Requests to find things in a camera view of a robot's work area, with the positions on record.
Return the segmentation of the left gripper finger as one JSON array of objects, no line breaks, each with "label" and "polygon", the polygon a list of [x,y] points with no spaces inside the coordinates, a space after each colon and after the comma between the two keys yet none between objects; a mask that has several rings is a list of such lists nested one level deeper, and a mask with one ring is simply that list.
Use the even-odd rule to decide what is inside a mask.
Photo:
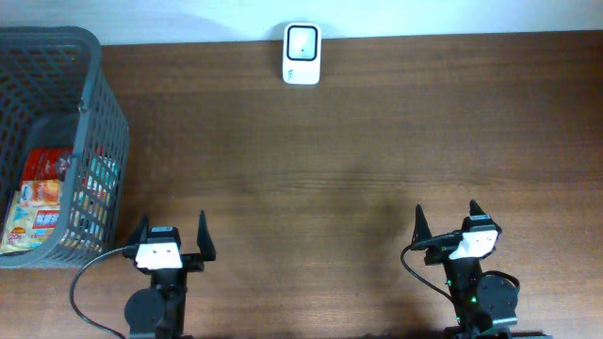
[{"label": "left gripper finger", "polygon": [[217,251],[208,230],[207,219],[204,210],[201,211],[199,216],[197,246],[204,261],[215,261],[217,259]]},{"label": "left gripper finger", "polygon": [[126,245],[127,246],[135,246],[140,243],[144,243],[148,237],[149,233],[149,219],[146,214],[144,214],[135,229],[135,231],[128,237]]}]

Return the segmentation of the beige snack bag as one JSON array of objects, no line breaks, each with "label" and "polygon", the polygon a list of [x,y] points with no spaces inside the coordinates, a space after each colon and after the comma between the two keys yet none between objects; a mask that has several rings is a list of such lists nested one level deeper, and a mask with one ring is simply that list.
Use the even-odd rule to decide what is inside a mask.
[{"label": "beige snack bag", "polygon": [[1,253],[29,251],[41,246],[56,228],[60,206],[22,206],[15,191],[2,233]]}]

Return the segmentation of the red Hacks candy bag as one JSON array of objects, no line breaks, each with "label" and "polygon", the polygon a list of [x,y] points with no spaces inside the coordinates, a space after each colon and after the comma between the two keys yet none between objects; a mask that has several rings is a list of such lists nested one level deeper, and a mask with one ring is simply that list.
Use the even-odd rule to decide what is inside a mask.
[{"label": "red Hacks candy bag", "polygon": [[33,148],[24,162],[21,181],[64,181],[72,148]]}]

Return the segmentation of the teal tissue pack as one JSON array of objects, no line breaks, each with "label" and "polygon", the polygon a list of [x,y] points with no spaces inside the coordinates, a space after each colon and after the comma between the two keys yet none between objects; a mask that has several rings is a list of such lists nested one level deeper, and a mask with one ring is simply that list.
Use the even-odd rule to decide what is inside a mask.
[{"label": "teal tissue pack", "polygon": [[86,190],[78,195],[78,202],[83,207],[90,207],[94,204],[91,198],[94,198],[109,207],[112,200],[112,190],[117,184],[117,175],[119,166],[115,160],[108,157],[93,158],[90,164],[90,173],[84,179]]}]

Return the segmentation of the orange tissue pack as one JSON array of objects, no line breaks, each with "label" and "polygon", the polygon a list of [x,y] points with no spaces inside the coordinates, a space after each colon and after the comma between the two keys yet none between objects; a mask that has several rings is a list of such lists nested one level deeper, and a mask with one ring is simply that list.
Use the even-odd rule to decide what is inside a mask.
[{"label": "orange tissue pack", "polygon": [[23,181],[20,192],[22,206],[60,205],[62,182],[58,179]]}]

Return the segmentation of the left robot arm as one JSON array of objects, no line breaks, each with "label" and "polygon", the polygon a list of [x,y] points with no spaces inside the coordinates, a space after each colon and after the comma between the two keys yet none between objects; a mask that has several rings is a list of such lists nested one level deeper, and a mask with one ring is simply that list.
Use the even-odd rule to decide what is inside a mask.
[{"label": "left robot arm", "polygon": [[131,338],[186,337],[187,275],[204,271],[204,264],[217,258],[204,212],[199,216],[196,243],[198,251],[182,253],[177,228],[151,227],[147,216],[141,218],[123,254],[150,277],[150,286],[134,293],[124,307]]}]

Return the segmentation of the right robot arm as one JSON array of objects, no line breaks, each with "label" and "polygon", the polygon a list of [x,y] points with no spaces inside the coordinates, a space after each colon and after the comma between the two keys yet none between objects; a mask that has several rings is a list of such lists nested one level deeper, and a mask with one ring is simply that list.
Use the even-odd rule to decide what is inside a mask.
[{"label": "right robot arm", "polygon": [[481,269],[481,260],[496,250],[502,234],[490,215],[475,201],[469,203],[469,216],[460,229],[433,235],[421,206],[410,250],[423,251],[427,266],[441,265],[457,318],[455,327],[444,329],[446,338],[511,338],[510,327],[517,323],[515,308],[519,280],[504,272]]}]

